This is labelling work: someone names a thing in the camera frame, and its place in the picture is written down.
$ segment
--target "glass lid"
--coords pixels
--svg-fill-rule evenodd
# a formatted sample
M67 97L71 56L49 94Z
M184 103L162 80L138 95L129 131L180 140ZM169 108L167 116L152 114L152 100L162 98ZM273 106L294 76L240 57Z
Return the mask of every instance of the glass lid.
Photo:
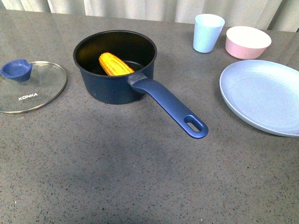
M54 100L65 88L67 76L51 62L32 62L30 78L17 82L0 75L0 112L28 112Z

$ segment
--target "light blue cup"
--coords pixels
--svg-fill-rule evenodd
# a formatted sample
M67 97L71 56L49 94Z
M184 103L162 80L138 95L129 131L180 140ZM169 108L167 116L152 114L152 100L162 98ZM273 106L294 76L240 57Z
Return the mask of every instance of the light blue cup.
M200 14L196 16L193 48L200 53L211 52L218 40L224 23L224 19L217 15Z

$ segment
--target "bowl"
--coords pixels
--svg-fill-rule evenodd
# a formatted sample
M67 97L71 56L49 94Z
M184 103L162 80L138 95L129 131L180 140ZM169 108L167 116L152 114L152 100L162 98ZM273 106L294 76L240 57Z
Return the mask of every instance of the bowl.
M231 56L238 59L256 59L270 44L269 35L253 27L237 26L226 32L225 49Z

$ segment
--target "lid knob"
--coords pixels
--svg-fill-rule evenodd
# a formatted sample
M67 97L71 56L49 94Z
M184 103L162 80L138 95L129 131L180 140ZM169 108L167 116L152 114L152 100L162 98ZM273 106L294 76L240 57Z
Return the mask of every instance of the lid knob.
M28 63L25 59L18 59L5 64L0 69L0 73L4 77L17 82L26 82L30 78L31 70L31 63Z

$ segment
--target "blue saucepan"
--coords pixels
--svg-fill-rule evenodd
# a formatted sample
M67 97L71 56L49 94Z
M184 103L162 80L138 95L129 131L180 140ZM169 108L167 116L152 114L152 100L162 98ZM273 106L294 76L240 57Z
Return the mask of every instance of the blue saucepan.
M126 62L135 72L108 76L99 56L110 52ZM110 30L82 40L73 52L87 91L107 104L126 104L149 94L192 138L201 139L208 127L162 84L153 80L157 48L154 42L133 31Z

